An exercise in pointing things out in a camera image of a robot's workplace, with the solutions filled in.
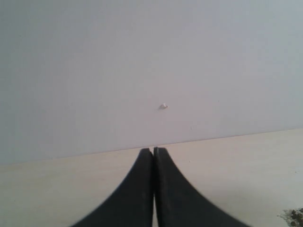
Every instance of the black rubber tip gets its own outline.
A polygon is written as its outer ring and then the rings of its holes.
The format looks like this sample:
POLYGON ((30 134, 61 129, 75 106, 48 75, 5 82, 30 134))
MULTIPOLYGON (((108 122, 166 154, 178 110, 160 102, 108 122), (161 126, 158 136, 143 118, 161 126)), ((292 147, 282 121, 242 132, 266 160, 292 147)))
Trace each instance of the black rubber tip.
POLYGON ((154 148, 154 168, 159 227, 247 227, 203 197, 165 148, 154 148))
POLYGON ((73 227, 151 227, 153 215, 152 153, 142 149, 113 194, 73 227))

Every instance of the light wood table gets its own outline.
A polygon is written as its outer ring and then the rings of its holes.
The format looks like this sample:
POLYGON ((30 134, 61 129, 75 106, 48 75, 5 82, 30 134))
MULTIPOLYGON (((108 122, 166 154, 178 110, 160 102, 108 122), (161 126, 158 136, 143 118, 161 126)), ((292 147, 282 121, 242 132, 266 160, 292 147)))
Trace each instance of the light wood table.
MULTIPOLYGON (((249 225, 286 227, 277 215, 303 207, 303 129, 162 147, 205 197, 249 225)), ((0 226, 70 226, 113 192, 139 150, 0 166, 0 226)))

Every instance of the black object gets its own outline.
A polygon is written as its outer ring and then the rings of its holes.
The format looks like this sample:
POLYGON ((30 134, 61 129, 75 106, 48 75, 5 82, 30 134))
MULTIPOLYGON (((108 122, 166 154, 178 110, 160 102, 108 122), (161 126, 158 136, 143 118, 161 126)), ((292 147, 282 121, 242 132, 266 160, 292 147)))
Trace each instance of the black object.
POLYGON ((152 153, 142 149, 113 194, 72 227, 151 227, 153 214, 152 153))
POLYGON ((247 227, 204 198, 165 148, 154 148, 154 170, 159 227, 247 227))

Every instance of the wooden surface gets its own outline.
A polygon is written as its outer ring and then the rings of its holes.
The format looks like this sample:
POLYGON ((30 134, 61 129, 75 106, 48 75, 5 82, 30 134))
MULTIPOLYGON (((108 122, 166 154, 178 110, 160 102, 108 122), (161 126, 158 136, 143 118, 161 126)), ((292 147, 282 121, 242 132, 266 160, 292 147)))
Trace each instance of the wooden surface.
MULTIPOLYGON (((204 196, 249 225, 286 227, 277 215, 303 207, 303 129, 163 147, 204 196)), ((138 151, 0 166, 0 226, 68 227, 111 194, 138 151)))

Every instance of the white wall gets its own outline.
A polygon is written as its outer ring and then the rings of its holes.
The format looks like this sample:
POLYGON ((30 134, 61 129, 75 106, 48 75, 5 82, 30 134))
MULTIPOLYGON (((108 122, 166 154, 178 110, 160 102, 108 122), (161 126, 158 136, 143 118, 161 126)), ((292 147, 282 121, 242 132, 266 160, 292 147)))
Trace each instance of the white wall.
POLYGON ((303 127, 301 0, 0 3, 0 163, 303 127))

